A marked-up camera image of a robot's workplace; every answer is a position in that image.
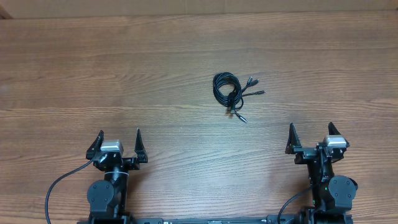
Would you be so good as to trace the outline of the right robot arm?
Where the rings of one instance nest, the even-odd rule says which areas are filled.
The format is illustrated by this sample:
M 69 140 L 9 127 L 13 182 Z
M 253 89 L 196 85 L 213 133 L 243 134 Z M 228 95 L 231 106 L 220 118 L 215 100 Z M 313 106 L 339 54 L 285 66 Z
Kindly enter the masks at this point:
M 286 154 L 295 156 L 296 164 L 305 164 L 310 179 L 309 188 L 290 198 L 277 214 L 278 223 L 353 223 L 346 212 L 353 206 L 358 184 L 352 178 L 335 175 L 332 165 L 344 158 L 349 142 L 328 124 L 328 135 L 315 147 L 303 147 L 293 123 L 289 125 Z M 296 198 L 311 192 L 313 205 L 302 208 L 293 217 L 283 215 L 285 208 Z

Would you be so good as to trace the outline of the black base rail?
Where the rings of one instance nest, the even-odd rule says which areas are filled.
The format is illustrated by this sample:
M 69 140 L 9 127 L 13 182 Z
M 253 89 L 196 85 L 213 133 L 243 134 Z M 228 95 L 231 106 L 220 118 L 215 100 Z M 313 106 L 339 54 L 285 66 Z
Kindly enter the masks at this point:
M 304 223 L 316 223 L 316 224 L 353 224 L 354 221 L 351 215 L 343 215 L 342 217 L 333 215 L 320 214 L 315 215 L 310 220 L 308 218 L 300 217 L 299 215 L 281 215 L 277 219 L 277 215 L 268 215 L 265 218 L 188 218 L 188 219 L 171 219 L 163 220 L 161 218 L 137 218 L 124 220 L 103 220 L 103 221 L 80 221 L 77 224 L 89 224 L 89 223 L 133 223 L 133 224 L 304 224 Z

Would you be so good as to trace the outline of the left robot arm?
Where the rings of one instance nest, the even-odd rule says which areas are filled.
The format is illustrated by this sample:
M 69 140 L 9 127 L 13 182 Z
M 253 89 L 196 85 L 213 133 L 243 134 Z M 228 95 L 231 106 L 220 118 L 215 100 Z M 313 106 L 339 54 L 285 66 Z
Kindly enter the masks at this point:
M 124 157 L 120 140 L 105 140 L 100 131 L 96 140 L 86 151 L 86 158 L 104 173 L 103 180 L 93 182 L 87 191 L 90 203 L 89 223 L 134 223 L 132 215 L 126 211 L 129 172 L 139 170 L 148 162 L 141 131 L 137 130 L 135 157 Z

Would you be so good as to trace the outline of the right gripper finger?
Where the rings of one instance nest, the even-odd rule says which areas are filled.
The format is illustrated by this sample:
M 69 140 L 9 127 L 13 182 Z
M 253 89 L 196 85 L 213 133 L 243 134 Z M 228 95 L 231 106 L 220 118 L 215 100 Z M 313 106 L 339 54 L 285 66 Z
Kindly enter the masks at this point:
M 302 145 L 300 143 L 299 136 L 296 132 L 294 123 L 289 125 L 289 137 L 287 140 L 287 145 L 285 148 L 286 154 L 296 154 L 302 150 Z
M 328 123 L 328 135 L 342 135 L 342 134 L 337 130 L 336 126 L 332 122 L 329 122 Z

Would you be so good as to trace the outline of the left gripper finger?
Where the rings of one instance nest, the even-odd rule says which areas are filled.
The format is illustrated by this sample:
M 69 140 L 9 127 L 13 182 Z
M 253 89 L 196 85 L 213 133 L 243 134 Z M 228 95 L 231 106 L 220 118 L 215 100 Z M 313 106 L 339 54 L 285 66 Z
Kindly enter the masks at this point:
M 137 130 L 134 152 L 137 154 L 137 160 L 139 161 L 139 163 L 148 163 L 148 156 L 142 142 L 140 129 Z
M 97 152 L 100 152 L 100 147 L 104 141 L 104 132 L 101 130 L 94 142 L 91 144 L 91 146 L 87 149 L 86 151 L 86 159 L 92 160 Z

